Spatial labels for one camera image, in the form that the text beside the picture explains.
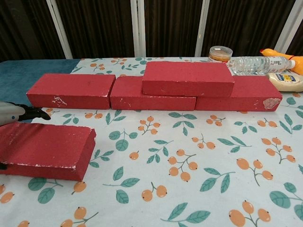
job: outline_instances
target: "dark curtain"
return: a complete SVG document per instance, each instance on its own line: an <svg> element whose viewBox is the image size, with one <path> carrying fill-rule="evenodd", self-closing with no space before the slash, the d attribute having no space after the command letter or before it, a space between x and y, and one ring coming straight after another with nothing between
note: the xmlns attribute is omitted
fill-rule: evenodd
<svg viewBox="0 0 303 227"><path fill-rule="evenodd" d="M74 58L134 57L129 0L57 0Z"/></svg>
<svg viewBox="0 0 303 227"><path fill-rule="evenodd" d="M295 0L210 0L201 56L227 46L233 56L274 48Z"/></svg>
<svg viewBox="0 0 303 227"><path fill-rule="evenodd" d="M45 0L0 1L0 61L65 58Z"/></svg>
<svg viewBox="0 0 303 227"><path fill-rule="evenodd" d="M145 0L146 55L194 56L202 0Z"/></svg>
<svg viewBox="0 0 303 227"><path fill-rule="evenodd" d="M290 43L287 54L303 56L303 20Z"/></svg>

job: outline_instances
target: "brick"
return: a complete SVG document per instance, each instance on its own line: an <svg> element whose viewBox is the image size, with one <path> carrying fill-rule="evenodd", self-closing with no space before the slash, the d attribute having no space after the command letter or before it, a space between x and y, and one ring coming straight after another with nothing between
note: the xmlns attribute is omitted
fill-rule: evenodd
<svg viewBox="0 0 303 227"><path fill-rule="evenodd" d="M282 95L264 76L234 76L230 97L199 97L196 110L275 111Z"/></svg>
<svg viewBox="0 0 303 227"><path fill-rule="evenodd" d="M170 62L147 63L143 93L160 96L230 96L234 80L224 63Z"/></svg>
<svg viewBox="0 0 303 227"><path fill-rule="evenodd" d="M142 77L117 78L110 102L114 110L194 110L196 97L142 94Z"/></svg>
<svg viewBox="0 0 303 227"><path fill-rule="evenodd" d="M12 123L0 127L1 174L81 181L95 147L95 130Z"/></svg>
<svg viewBox="0 0 303 227"><path fill-rule="evenodd" d="M27 97L36 107L109 109L115 79L115 75L46 73Z"/></svg>

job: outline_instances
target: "teal cloth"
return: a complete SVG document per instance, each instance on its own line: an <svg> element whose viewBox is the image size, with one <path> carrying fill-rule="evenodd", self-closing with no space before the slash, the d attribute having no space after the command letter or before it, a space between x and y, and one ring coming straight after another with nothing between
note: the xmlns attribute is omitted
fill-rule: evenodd
<svg viewBox="0 0 303 227"><path fill-rule="evenodd" d="M26 92L44 73L70 73L73 60L20 60L0 63L0 100L31 105Z"/></svg>

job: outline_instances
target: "container lid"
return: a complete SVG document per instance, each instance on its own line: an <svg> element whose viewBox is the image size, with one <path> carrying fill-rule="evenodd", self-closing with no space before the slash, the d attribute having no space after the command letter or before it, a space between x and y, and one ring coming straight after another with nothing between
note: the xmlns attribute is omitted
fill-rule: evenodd
<svg viewBox="0 0 303 227"><path fill-rule="evenodd" d="M209 53L218 57L231 57L232 49L226 46L212 46L209 50Z"/></svg>
<svg viewBox="0 0 303 227"><path fill-rule="evenodd" d="M290 60L290 62L292 63L292 64L290 65L290 69L292 69L292 68L295 66L295 61L294 61L294 60Z"/></svg>

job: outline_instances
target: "bottle label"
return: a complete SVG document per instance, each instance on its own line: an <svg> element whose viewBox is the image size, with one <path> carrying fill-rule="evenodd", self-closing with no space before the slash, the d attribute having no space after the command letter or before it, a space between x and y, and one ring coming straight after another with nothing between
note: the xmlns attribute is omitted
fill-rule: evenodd
<svg viewBox="0 0 303 227"><path fill-rule="evenodd" d="M276 74L276 77L278 80L283 81L285 83L296 83L297 81L295 78L291 75L286 75L286 74Z"/></svg>
<svg viewBox="0 0 303 227"><path fill-rule="evenodd" d="M280 72L283 69L281 57L268 57L269 58L269 70L270 72Z"/></svg>
<svg viewBox="0 0 303 227"><path fill-rule="evenodd" d="M210 57L208 57L208 61L209 62L221 62L221 63L226 64L227 66L229 66L229 62L230 62L230 61L217 61L217 60L214 60L214 59L212 59Z"/></svg>

